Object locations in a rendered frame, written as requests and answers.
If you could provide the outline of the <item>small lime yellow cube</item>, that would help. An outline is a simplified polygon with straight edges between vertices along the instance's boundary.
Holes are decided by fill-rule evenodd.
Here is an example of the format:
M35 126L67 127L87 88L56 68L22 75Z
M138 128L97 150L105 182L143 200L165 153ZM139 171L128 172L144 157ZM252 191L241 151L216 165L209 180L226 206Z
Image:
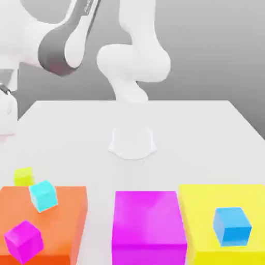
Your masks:
M32 186L34 185L34 177L32 167L19 168L14 171L15 186Z

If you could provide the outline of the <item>small cyan cube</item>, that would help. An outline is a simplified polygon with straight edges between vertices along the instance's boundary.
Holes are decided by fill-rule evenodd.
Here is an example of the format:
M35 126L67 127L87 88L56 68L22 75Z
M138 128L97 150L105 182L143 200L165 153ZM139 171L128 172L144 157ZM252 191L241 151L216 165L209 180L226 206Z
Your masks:
M47 180L29 186L31 202L41 213L58 205L55 187Z

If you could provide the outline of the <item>small magenta cube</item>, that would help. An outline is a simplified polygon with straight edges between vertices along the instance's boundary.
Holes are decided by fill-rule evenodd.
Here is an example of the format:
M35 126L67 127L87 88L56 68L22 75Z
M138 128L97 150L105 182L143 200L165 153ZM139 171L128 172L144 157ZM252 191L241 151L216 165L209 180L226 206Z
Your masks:
M44 247L41 231L27 220L7 231L4 239L9 253L21 265L25 265Z

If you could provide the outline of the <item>large orange box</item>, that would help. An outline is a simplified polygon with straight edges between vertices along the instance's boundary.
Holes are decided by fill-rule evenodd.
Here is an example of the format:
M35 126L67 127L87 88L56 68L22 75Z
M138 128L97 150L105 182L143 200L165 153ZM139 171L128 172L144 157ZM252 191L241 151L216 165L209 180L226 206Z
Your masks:
M24 220L35 225L44 249L25 265L76 265L87 215L84 186L56 187L58 205L38 213L28 187L0 189L0 265L21 265L8 251L4 233Z

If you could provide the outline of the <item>large yellow box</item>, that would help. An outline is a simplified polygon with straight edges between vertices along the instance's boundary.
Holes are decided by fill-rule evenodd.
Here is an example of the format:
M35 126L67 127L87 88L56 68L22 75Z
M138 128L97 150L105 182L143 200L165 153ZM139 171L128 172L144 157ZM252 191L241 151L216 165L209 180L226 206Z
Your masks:
M265 186L183 184L179 203L188 265L265 265ZM213 229L216 208L241 207L252 225L246 246L221 247Z

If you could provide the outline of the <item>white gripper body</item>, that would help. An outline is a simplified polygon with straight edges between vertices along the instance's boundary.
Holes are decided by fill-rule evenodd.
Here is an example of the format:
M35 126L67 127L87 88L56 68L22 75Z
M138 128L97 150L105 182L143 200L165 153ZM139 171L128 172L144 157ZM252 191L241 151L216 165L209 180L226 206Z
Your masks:
M14 135L17 122L17 100L12 95L0 93L0 136Z

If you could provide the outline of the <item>large magenta box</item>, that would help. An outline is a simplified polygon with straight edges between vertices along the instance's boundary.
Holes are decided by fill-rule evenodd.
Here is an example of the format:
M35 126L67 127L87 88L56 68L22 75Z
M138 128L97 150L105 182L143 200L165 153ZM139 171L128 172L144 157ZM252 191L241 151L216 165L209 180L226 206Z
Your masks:
M116 191L112 265L185 265L186 252L175 191Z

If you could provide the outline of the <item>small blue cube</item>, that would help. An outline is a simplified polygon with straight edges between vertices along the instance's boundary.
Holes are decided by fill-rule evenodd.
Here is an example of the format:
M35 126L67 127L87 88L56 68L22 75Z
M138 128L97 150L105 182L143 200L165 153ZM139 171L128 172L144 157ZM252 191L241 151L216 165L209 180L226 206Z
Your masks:
M216 208L213 229L221 247L246 246L252 225L241 207Z

